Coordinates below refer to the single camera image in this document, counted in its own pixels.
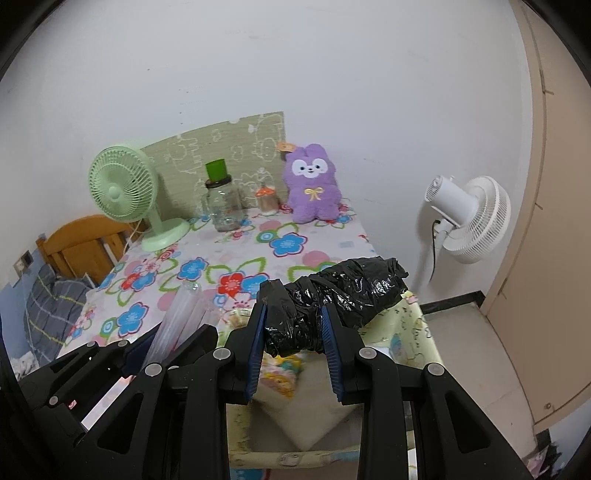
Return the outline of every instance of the tile floor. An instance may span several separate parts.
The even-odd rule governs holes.
[[[532,418],[511,361],[475,305],[426,315],[446,368],[472,396],[520,457],[535,449]],[[356,462],[324,468],[273,470],[270,480],[354,480]]]

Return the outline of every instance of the small jar with orange lid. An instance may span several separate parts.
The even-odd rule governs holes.
[[[261,188],[256,191],[255,197],[262,215],[275,215],[279,211],[279,198],[273,187],[261,185]]]

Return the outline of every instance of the plush toy ear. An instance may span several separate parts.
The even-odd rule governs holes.
[[[311,143],[306,147],[306,157],[324,158],[325,160],[328,160],[329,158],[324,147],[322,145],[318,145],[318,143]]]
[[[303,158],[306,156],[306,151],[304,150],[304,147],[297,147],[293,152],[287,153],[285,155],[285,159],[287,161],[290,160],[296,160],[298,158]]]

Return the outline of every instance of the yellow bow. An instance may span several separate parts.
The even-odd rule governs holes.
[[[319,193],[324,193],[324,188],[322,187],[317,187],[315,189],[305,189],[304,193],[306,195],[310,195],[310,201],[312,200],[320,200],[320,197],[318,196]]]

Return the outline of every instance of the electric fan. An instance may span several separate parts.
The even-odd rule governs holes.
[[[472,179],[463,189],[452,180],[437,176],[425,192],[425,201],[444,217],[433,228],[434,263],[443,247],[459,262],[471,264],[488,255],[505,235],[511,202],[490,177]]]
[[[142,238],[142,248],[148,252],[172,245],[189,231],[186,220],[160,219],[155,204],[158,177],[142,151],[105,148],[90,166],[88,183],[92,199],[108,218],[122,223],[148,219],[152,228]]]

